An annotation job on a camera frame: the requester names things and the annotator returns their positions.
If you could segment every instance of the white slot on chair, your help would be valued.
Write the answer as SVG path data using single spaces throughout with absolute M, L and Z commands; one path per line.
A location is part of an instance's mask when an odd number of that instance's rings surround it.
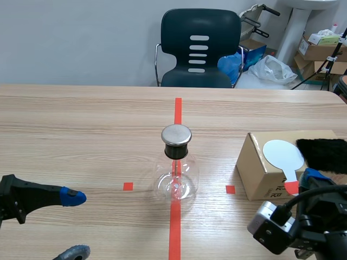
M 190 63 L 190 64 L 205 64 L 206 61 L 190 60 L 189 63 Z
M 191 49 L 191 50 L 208 50 L 208 46 L 207 45 L 191 45 L 189 47 L 189 49 Z
M 210 37 L 207 35 L 191 35 L 190 39 L 192 41 L 208 41 Z
M 198 68 L 190 68 L 188 69 L 189 72 L 196 72 L 196 73 L 204 73 L 204 69 L 198 69 Z
M 191 53 L 189 54 L 190 57 L 207 57 L 207 54 L 201 54 L 201 53 Z

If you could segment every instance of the chair metal leg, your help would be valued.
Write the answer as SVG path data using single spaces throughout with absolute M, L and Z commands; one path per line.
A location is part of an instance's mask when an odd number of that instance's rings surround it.
M 154 62 L 154 68 L 155 68 L 155 72 L 156 72 L 156 79 L 157 79 L 157 86 L 160 87 L 160 81 L 159 81 L 159 77 L 158 77 L 158 70 L 157 70 L 157 58 L 158 58 L 158 47 L 161 46 L 161 44 L 157 44 L 156 45 L 156 59 Z
M 239 73 L 239 76 L 237 77 L 237 80 L 234 84 L 232 84 L 232 88 L 235 88 L 236 87 L 236 84 L 238 83 L 242 73 L 243 73 L 243 69 L 245 67 L 245 64 L 243 62 L 243 47 L 239 45 L 239 48 L 241 49 L 241 67 L 240 67 L 240 73 Z

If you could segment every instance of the wooden table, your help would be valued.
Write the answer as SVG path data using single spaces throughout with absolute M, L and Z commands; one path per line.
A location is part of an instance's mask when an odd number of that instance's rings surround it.
M 24 225 L 3 222 L 0 258 L 50 260 L 88 244 L 95 260 L 167 259 L 170 209 L 152 196 L 151 176 L 177 96 L 201 171 L 193 206 L 182 206 L 182 260 L 295 259 L 292 249 L 271 254 L 246 230 L 261 201 L 247 200 L 235 163 L 251 131 L 332 129 L 347 138 L 347 106 L 337 96 L 44 85 L 0 86 L 0 174 L 82 190 L 88 200 L 37 210 Z

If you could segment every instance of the stainless steel cap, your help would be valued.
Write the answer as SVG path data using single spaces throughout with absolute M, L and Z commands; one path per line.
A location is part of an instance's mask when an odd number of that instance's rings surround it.
M 183 146 L 191 140 L 191 131 L 184 125 L 166 126 L 162 131 L 162 140 L 169 146 Z

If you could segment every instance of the white sink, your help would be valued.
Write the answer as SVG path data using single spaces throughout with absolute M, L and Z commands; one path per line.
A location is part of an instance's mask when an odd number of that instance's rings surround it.
M 328 9 L 339 0 L 280 0 L 293 8 L 292 17 L 287 25 L 284 37 L 278 49 L 276 58 L 287 65 L 291 65 L 294 55 L 299 47 L 300 39 L 306 27 L 312 10 Z
M 281 0 L 281 2 L 297 9 L 324 10 L 335 5 L 338 0 Z

